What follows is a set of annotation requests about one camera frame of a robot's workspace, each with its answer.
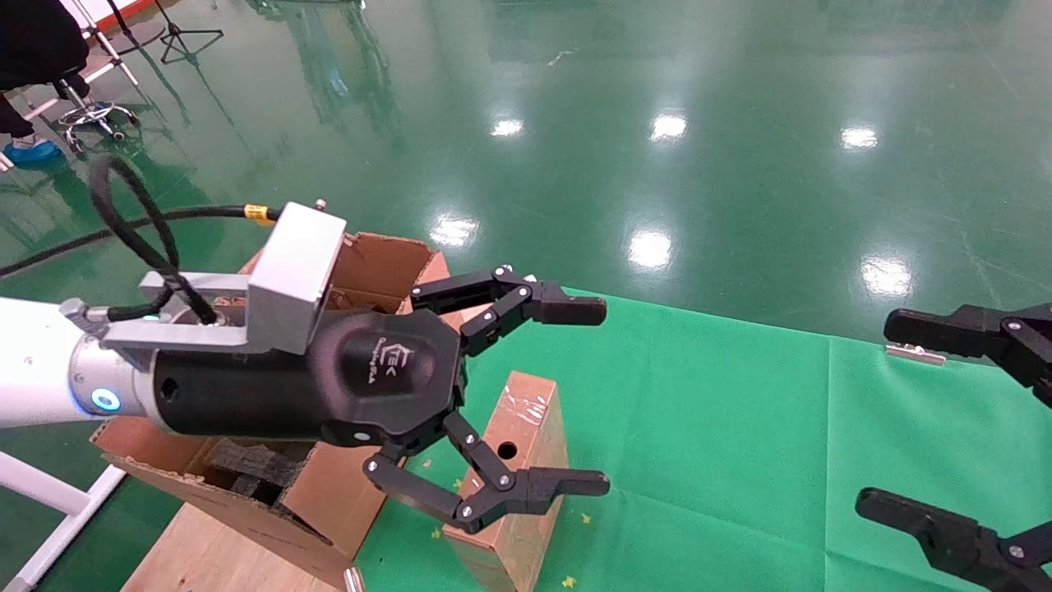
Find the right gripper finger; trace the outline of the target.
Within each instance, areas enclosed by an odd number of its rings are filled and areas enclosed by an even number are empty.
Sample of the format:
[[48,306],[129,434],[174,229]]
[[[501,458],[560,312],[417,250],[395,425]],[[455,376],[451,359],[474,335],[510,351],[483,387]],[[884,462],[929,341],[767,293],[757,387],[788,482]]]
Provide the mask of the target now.
[[988,358],[1051,407],[1051,303],[1000,311],[960,306],[947,317],[897,308],[884,336],[959,358]]
[[1051,522],[1003,537],[980,522],[882,488],[863,488],[865,520],[909,534],[933,569],[988,591],[1050,591]]

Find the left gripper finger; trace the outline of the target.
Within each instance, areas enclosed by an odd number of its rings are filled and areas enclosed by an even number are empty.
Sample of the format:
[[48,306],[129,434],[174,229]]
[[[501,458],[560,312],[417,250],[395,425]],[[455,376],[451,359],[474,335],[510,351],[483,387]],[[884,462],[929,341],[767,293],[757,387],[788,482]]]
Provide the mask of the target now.
[[560,496],[602,496],[610,490],[608,476],[594,469],[531,467],[511,471],[458,412],[443,420],[440,432],[483,479],[474,494],[461,498],[407,472],[398,465],[407,453],[390,442],[364,462],[363,472],[387,496],[467,534],[478,534],[506,515],[545,515]]
[[527,280],[510,266],[417,284],[410,303],[414,310],[425,308],[439,317],[481,308],[459,327],[459,351],[471,358],[528,320],[541,325],[600,326],[607,317],[604,298],[569,295],[557,282]]

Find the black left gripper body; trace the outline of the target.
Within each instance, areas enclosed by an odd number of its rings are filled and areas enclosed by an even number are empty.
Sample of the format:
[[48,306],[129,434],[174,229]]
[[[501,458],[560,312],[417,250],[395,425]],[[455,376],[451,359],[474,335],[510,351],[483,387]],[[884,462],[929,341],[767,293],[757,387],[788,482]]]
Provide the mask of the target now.
[[155,403],[173,433],[418,452],[463,404],[460,333],[428,310],[324,313],[304,354],[162,351]]

